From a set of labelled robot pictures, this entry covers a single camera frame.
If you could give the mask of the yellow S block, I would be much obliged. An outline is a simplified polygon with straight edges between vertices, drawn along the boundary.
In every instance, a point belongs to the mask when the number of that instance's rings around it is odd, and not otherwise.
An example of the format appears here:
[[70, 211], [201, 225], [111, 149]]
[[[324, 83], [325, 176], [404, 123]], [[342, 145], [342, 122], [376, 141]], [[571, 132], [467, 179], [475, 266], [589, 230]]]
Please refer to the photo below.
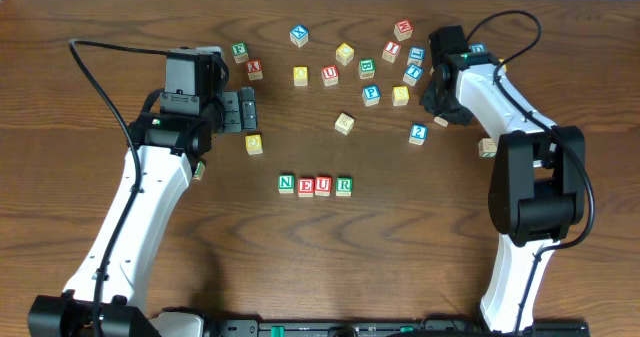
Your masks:
[[407, 105], [410, 93], [407, 86], [395, 86], [393, 88], [392, 105], [394, 107]]

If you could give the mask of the blue P block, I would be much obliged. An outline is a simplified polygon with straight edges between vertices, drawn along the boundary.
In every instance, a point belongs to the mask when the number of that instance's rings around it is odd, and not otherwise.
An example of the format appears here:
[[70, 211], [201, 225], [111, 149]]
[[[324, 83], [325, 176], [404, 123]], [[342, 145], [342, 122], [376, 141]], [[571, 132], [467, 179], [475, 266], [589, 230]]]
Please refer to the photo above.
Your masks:
[[373, 106], [379, 103], [381, 94], [377, 85], [365, 86], [362, 90], [362, 98], [365, 106]]

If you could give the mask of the green N block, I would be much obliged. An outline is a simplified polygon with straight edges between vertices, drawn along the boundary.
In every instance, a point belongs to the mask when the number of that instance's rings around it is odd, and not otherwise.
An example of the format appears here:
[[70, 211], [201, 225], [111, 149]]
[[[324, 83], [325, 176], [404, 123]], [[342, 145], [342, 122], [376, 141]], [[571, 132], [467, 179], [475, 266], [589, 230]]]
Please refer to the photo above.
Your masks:
[[295, 176], [281, 174], [278, 176], [278, 192], [280, 194], [292, 194], [295, 190]]

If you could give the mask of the red E block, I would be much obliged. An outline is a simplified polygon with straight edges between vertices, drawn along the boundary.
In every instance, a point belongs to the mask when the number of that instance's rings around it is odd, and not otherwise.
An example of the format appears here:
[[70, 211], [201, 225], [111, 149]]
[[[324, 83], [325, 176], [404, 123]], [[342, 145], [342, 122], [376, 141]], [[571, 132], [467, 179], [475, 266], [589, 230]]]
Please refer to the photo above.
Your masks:
[[315, 195], [315, 179], [300, 178], [297, 184], [297, 194], [299, 197], [313, 197]]

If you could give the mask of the green R block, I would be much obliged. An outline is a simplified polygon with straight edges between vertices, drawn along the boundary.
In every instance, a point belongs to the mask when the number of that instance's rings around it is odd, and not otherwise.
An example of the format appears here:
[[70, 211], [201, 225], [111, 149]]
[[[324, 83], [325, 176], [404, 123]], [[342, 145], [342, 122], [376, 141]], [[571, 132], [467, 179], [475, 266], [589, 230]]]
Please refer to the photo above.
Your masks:
[[349, 197], [353, 192], [353, 179], [351, 177], [338, 177], [336, 179], [336, 195]]

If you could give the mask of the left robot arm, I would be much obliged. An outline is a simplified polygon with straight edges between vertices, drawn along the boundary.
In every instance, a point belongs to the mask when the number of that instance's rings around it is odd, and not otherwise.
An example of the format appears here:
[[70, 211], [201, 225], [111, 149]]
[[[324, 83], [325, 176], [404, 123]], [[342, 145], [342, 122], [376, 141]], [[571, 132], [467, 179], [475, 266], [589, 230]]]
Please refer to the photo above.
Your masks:
[[58, 296], [39, 295], [33, 336], [216, 336], [217, 322], [186, 307], [145, 314], [158, 248], [191, 182], [202, 178], [213, 137], [257, 128], [255, 91], [230, 91], [218, 46], [163, 52], [165, 85], [125, 123], [125, 166], [114, 200], [83, 262]]

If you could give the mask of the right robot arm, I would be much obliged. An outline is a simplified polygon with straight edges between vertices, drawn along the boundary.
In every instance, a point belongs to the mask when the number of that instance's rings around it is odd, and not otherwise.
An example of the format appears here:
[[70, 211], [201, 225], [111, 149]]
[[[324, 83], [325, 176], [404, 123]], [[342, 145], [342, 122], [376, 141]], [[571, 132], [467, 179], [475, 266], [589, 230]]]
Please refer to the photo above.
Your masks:
[[534, 324], [555, 248], [584, 214], [584, 135], [540, 114], [497, 57], [471, 47], [461, 26], [432, 32], [429, 48], [431, 80], [421, 105], [451, 124], [477, 120], [497, 146], [488, 209], [499, 242], [482, 319], [491, 332], [524, 332]]

